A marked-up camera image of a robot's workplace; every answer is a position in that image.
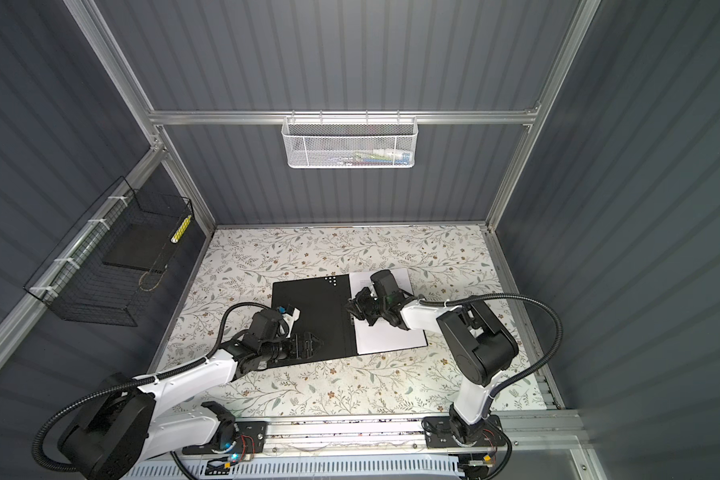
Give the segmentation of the printed paper sheet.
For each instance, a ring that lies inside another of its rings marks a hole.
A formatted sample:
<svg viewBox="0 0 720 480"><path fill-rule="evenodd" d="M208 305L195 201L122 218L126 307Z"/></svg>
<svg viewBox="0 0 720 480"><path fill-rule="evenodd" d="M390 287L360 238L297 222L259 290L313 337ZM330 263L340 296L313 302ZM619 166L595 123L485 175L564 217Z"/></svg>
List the printed paper sheet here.
<svg viewBox="0 0 720 480"><path fill-rule="evenodd" d="M371 275L373 272L349 273L350 296L354 297L362 288L369 287L373 291ZM408 270L392 269L396 283L401 289L413 293ZM402 330L391 326L385 319L378 319L373 326L365 320L358 320L350 315L355 330L358 355L387 353L393 351L423 348L428 346L423 330Z"/></svg>

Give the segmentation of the black clip folder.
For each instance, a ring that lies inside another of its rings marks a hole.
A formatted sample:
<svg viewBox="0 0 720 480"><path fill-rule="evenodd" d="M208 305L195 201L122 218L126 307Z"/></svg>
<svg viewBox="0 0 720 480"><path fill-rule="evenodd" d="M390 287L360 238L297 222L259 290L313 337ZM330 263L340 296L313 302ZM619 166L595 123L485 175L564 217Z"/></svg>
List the black clip folder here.
<svg viewBox="0 0 720 480"><path fill-rule="evenodd" d="M274 307L293 306L300 317L294 334L311 332L323 346L309 362L350 358L358 355L355 330L345 305L350 296L349 275L280 281L272 285Z"/></svg>

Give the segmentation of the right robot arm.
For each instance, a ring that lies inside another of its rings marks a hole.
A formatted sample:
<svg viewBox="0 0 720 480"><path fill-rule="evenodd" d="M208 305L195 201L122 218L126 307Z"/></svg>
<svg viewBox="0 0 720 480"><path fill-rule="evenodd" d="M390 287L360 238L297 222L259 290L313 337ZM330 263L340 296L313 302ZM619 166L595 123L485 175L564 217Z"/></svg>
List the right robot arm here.
<svg viewBox="0 0 720 480"><path fill-rule="evenodd" d="M456 400L449 408L448 428L454 441L470 445L479 438L503 446L497 420L491 416L499 374L519 354L519 345L484 301L472 296L460 304L428 302L402 289L390 270L371 275L371 285L345 304L356 320L373 326L384 320L405 330L425 330L443 336L462 374Z"/></svg>

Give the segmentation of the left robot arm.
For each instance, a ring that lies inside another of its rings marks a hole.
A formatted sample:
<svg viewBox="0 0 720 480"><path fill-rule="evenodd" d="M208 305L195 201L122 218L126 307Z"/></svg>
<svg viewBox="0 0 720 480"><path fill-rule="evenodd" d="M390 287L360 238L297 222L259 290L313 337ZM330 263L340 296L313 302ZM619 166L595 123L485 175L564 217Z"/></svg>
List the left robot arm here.
<svg viewBox="0 0 720 480"><path fill-rule="evenodd" d="M127 378L113 375L98 391L64 407L37 433L35 461L86 479L119 479L136 464L190 447L239 462L255 452L235 415L216 401L176 413L174 407L208 389L289 362L307 361L322 347L311 332L294 330L299 311L254 303L250 325L217 337L205 355L169 370Z"/></svg>

